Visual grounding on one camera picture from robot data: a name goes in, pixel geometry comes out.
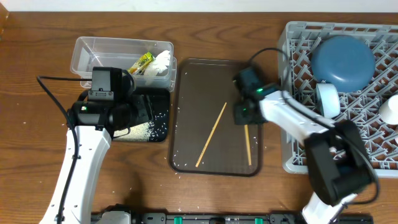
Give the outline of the light blue small bowl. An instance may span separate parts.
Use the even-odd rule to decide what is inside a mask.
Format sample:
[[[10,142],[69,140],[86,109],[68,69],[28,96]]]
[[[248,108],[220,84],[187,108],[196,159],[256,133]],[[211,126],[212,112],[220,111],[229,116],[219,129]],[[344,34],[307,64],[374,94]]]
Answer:
[[[325,118],[334,118],[340,113],[340,101],[335,86],[331,83],[317,83],[318,109]]]

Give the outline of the black rail with green clips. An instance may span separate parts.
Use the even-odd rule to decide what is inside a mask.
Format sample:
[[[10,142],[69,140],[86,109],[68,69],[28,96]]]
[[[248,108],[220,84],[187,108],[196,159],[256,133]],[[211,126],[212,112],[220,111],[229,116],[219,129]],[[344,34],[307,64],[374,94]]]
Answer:
[[[306,224],[298,213],[267,214],[200,214],[200,213],[139,213],[127,205],[111,205],[101,213],[91,214],[91,223],[131,224]]]

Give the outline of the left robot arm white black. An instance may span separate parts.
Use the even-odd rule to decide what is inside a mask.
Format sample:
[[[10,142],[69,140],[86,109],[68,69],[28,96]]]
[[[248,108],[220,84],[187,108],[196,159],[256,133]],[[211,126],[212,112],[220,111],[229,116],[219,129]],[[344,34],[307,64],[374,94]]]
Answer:
[[[149,97],[136,90],[133,74],[114,67],[94,67],[91,88],[65,110],[48,88],[44,91],[67,122],[62,168],[42,223],[89,223],[98,176],[115,131],[153,118]]]

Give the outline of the yellow green snack wrapper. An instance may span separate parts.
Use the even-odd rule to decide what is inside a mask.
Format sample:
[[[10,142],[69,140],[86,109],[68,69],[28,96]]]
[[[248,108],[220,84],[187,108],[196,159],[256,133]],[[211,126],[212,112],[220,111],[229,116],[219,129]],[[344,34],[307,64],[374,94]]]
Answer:
[[[127,71],[131,75],[139,75],[141,74],[150,63],[154,61],[154,56],[150,53],[147,52],[144,55],[142,55],[134,64],[131,68],[129,68]]]

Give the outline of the wooden chopstick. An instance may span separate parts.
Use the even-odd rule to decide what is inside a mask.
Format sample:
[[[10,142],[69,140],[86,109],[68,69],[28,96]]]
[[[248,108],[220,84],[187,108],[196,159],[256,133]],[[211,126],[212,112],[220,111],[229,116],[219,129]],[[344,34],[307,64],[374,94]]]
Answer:
[[[218,117],[217,117],[212,129],[211,129],[211,132],[210,132],[210,134],[209,134],[209,136],[208,136],[208,138],[206,140],[206,143],[203,146],[203,149],[202,149],[201,154],[200,154],[200,156],[199,156],[199,158],[198,158],[198,160],[197,160],[197,162],[195,164],[195,167],[198,167],[200,165],[200,162],[203,159],[203,156],[205,155],[205,152],[206,152],[206,150],[208,148],[208,145],[209,145],[209,143],[210,143],[210,141],[211,141],[211,139],[212,139],[212,137],[214,135],[214,132],[215,132],[215,130],[216,130],[216,128],[217,128],[217,126],[218,126],[218,124],[220,122],[220,119],[221,119],[221,117],[222,117],[222,115],[224,113],[224,110],[225,110],[227,104],[228,104],[227,102],[224,103],[224,105],[223,105],[223,107],[222,107],[222,109],[221,109],[221,111],[220,111],[220,113],[219,113],[219,115],[218,115]]]
[[[251,159],[251,145],[250,145],[250,138],[249,138],[249,130],[248,130],[248,125],[244,125],[244,134],[245,134],[245,142],[246,142],[246,152],[247,152],[247,157],[248,157],[248,164],[249,166],[252,165],[252,159]]]

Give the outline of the pile of white rice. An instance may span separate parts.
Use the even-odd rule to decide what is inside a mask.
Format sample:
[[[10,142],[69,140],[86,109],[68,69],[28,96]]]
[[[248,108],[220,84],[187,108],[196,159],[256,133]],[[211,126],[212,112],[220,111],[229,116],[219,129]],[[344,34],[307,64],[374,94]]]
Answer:
[[[169,116],[165,113],[155,115],[152,121],[114,132],[117,141],[161,142],[167,136]]]

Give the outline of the crumpled white tissue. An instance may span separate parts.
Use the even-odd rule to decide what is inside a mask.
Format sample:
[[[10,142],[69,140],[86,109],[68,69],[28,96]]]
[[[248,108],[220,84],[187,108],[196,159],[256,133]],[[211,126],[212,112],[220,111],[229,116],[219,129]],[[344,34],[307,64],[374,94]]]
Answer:
[[[170,51],[164,50],[147,66],[144,71],[145,86],[151,85],[156,78],[164,77],[168,74],[170,64]]]

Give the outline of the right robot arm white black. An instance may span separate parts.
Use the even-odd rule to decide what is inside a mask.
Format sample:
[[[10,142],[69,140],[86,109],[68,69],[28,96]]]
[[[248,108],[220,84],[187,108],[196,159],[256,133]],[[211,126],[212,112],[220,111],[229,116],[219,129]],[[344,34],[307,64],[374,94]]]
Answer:
[[[379,183],[357,126],[306,108],[276,84],[265,84],[255,68],[241,70],[233,83],[241,95],[234,105],[237,125],[272,122],[305,148],[313,194],[302,210],[306,223],[336,223],[368,185]]]

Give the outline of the clear plastic waste bin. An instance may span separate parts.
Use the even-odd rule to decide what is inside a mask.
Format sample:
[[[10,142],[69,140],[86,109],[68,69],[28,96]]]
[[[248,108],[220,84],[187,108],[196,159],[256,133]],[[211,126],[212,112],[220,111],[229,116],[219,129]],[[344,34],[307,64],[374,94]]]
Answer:
[[[72,55],[70,71],[82,78],[91,78],[93,67],[116,67],[130,69],[145,53],[154,57],[169,52],[165,70],[155,75],[142,73],[133,75],[136,86],[164,88],[174,91],[177,75],[177,59],[173,56],[171,42],[160,40],[122,39],[110,37],[79,37]]]

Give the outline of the brown serving tray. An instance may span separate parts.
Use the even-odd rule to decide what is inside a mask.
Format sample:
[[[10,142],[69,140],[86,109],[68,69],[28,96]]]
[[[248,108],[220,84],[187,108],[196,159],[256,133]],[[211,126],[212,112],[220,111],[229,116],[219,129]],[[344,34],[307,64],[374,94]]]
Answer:
[[[244,127],[234,123],[240,94],[233,77],[245,62],[190,58],[177,76],[169,164],[177,172],[255,176],[262,166],[262,126],[250,125],[252,165],[248,164]],[[195,164],[224,105],[227,106],[198,167]]]

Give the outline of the black waste tray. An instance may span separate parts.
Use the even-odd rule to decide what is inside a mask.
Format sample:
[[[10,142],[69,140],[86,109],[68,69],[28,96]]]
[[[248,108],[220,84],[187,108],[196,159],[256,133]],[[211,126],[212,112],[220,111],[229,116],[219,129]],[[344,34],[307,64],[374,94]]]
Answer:
[[[152,103],[153,119],[159,113],[165,113],[169,116],[170,92],[163,88],[137,88],[133,94],[147,95]]]

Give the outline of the white cup pink inside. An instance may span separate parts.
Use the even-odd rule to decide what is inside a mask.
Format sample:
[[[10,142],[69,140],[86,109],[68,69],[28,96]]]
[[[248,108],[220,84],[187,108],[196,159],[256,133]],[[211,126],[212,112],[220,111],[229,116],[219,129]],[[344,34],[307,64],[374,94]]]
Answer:
[[[398,124],[398,95],[391,96],[379,108],[379,115],[383,122],[391,125]]]

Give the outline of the dark blue plate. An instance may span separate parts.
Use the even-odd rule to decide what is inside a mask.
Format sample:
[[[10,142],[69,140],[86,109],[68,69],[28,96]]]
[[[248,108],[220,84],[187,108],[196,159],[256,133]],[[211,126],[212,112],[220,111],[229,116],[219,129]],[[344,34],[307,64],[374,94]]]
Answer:
[[[372,50],[363,41],[338,35],[314,50],[310,65],[318,82],[331,83],[338,92],[351,93],[369,85],[376,61]]]

